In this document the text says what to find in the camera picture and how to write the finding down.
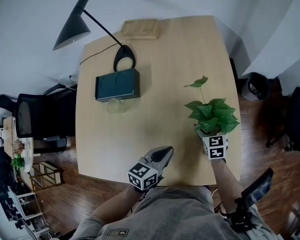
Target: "black lamp shade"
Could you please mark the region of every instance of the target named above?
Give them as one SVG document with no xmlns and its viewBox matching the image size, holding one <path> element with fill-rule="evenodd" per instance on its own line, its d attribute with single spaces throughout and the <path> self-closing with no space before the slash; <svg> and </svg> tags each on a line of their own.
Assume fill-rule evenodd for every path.
<svg viewBox="0 0 300 240">
<path fill-rule="evenodd" d="M 84 20 L 81 18 L 81 14 L 84 11 L 87 2 L 88 0 L 78 0 L 55 42 L 53 47 L 54 51 L 72 44 L 91 33 Z"/>
</svg>

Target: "clear glass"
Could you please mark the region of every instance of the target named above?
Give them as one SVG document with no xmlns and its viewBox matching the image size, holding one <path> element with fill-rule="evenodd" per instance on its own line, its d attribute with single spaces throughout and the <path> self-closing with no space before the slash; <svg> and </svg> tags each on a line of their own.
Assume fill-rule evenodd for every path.
<svg viewBox="0 0 300 240">
<path fill-rule="evenodd" d="M 107 102 L 106 110 L 111 114 L 119 114 L 126 112 L 127 107 L 123 100 L 111 98 Z"/>
</svg>

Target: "person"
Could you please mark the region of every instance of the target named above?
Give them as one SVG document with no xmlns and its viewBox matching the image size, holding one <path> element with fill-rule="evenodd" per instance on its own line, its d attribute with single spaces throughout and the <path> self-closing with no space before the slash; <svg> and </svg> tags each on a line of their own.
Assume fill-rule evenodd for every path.
<svg viewBox="0 0 300 240">
<path fill-rule="evenodd" d="M 223 159 L 211 160 L 218 192 L 225 211 L 236 210 L 242 186 Z M 150 189 L 133 213 L 125 217 L 143 193 L 131 185 L 85 217 L 71 240 L 205 240 L 277 239 L 254 204 L 253 229 L 235 232 L 228 219 L 214 213 L 211 192 L 204 186 Z"/>
</svg>

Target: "gray shirt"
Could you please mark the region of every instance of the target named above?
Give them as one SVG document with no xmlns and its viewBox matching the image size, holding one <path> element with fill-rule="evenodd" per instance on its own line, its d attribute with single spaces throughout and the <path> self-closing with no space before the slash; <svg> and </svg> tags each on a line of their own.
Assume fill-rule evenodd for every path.
<svg viewBox="0 0 300 240">
<path fill-rule="evenodd" d="M 205 240 L 277 239 L 253 205 L 252 230 L 238 233 L 220 214 L 214 213 L 211 192 L 205 187 L 157 187 L 151 189 L 133 214 L 102 224 L 85 217 L 71 240 Z"/>
</svg>

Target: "wooden box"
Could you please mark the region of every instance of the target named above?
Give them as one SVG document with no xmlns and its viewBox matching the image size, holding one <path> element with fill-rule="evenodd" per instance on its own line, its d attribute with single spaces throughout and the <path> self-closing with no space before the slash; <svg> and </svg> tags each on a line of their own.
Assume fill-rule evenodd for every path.
<svg viewBox="0 0 300 240">
<path fill-rule="evenodd" d="M 121 28 L 120 36 L 125 40 L 156 40 L 159 32 L 157 19 L 126 20 Z"/>
</svg>

